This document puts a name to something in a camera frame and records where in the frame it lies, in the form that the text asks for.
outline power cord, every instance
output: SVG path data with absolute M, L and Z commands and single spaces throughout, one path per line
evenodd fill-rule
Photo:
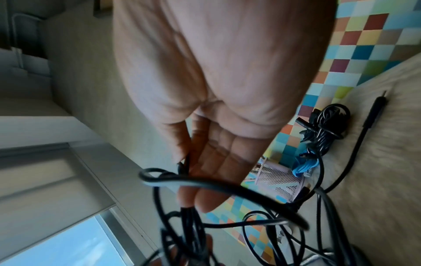
M 294 202 L 288 204 L 281 204 L 274 201 L 271 198 L 263 196 L 257 192 L 244 188 L 242 186 L 233 185 L 225 181 L 216 181 L 210 178 L 193 178 L 188 176 L 189 159 L 185 160 L 185 163 L 178 164 L 178 174 L 171 173 L 159 168 L 144 169 L 139 173 L 140 179 L 146 185 L 153 187 L 153 200 L 158 212 L 158 216 L 162 222 L 161 228 L 161 242 L 162 249 L 154 252 L 144 263 L 143 266 L 150 264 L 150 262 L 158 255 L 163 254 L 161 257 L 162 265 L 179 266 L 182 260 L 188 260 L 191 265 L 206 265 L 210 266 L 210 259 L 215 265 L 219 265 L 219 262 L 215 255 L 206 246 L 206 234 L 205 228 L 232 228 L 242 227 L 244 239 L 246 245 L 250 249 L 254 257 L 264 266 L 270 264 L 264 261 L 253 249 L 251 243 L 247 237 L 245 226 L 252 225 L 264 225 L 266 232 L 273 246 L 275 255 L 275 263 L 277 266 L 305 266 L 314 261 L 315 255 L 317 258 L 322 258 L 327 265 L 359 265 L 360 261 L 364 261 L 364 265 L 369 265 L 369 262 L 365 260 L 358 260 L 358 257 L 364 257 L 361 251 L 356 247 L 353 247 L 346 236 L 345 230 L 341 223 L 340 217 L 335 209 L 335 206 L 331 199 L 327 196 L 327 193 L 332 191 L 349 173 L 351 170 L 358 150 L 362 144 L 362 141 L 368 131 L 378 119 L 382 109 L 386 105 L 387 100 L 384 94 L 378 97 L 370 113 L 363 125 L 361 134 L 357 140 L 357 143 L 351 153 L 349 162 L 347 163 L 344 171 L 333 182 L 326 190 L 321 188 L 321 183 L 324 177 L 324 164 L 322 156 L 329 150 L 330 145 L 335 139 L 342 139 L 342 133 L 346 129 L 346 122 L 350 118 L 350 111 L 344 105 L 332 104 L 324 108 L 319 113 L 316 111 L 313 118 L 310 118 L 309 122 L 297 119 L 297 122 L 304 125 L 306 131 L 304 138 L 310 141 L 307 146 L 308 156 L 313 156 L 319 161 L 320 173 L 316 185 L 313 187 L 308 194 L 297 198 Z M 158 173 L 158 177 L 153 177 L 151 174 Z M 167 214 L 164 213 L 162 208 L 161 199 L 159 196 L 159 190 L 161 186 L 168 186 L 170 184 L 177 184 L 180 186 L 193 186 L 206 189 L 212 189 L 218 192 L 227 193 L 230 195 L 239 196 L 248 199 L 258 205 L 261 205 L 263 211 L 251 211 L 247 213 L 242 222 L 227 223 L 227 224 L 211 224 L 202 223 L 200 216 L 194 207 L 192 208 L 181 208 L 180 211 L 172 211 Z M 306 245 L 304 230 L 309 229 L 308 223 L 296 212 L 299 207 L 311 198 L 314 194 L 317 194 L 317 215 L 316 215 L 316 230 L 317 230 L 317 241 L 318 248 L 312 248 Z M 329 229 L 332 238 L 332 249 L 333 253 L 323 249 L 321 244 L 321 202 L 323 201 L 326 209 Z M 265 220 L 248 220 L 252 216 L 263 216 Z M 182 221 L 183 235 L 179 236 L 175 232 L 174 228 L 170 224 L 169 220 L 173 218 L 179 218 Z M 295 224 L 300 230 L 300 240 L 293 237 L 283 226 L 283 224 L 291 222 Z M 291 249 L 293 257 L 293 263 L 288 264 L 286 259 L 280 250 L 277 242 L 277 235 L 275 227 L 279 226 L 283 231 Z M 298 253 L 296 252 L 293 242 L 297 243 L 300 248 Z M 177 254 L 171 255 L 171 246 L 177 247 Z M 304 258 L 304 250 L 307 249 L 315 255 L 310 255 Z

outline white blind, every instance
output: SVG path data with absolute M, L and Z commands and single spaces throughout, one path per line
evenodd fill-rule
M 113 205 L 69 149 L 0 157 L 0 262 Z

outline palm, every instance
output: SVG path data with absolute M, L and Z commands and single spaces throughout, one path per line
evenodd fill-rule
M 191 175 L 239 184 L 294 115 L 323 59 L 335 1 L 115 3 L 127 90 Z M 190 138 L 184 120 L 193 114 Z M 228 195 L 181 188 L 210 211 Z

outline white mesh cup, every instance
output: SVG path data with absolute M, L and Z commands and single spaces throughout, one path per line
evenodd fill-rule
M 255 184 L 273 195 L 279 195 L 292 202 L 304 184 L 304 178 L 295 177 L 289 168 L 273 167 L 273 164 L 264 159 Z

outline blue sky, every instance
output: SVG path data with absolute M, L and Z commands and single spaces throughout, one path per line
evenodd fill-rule
M 95 217 L 0 263 L 0 266 L 125 266 Z

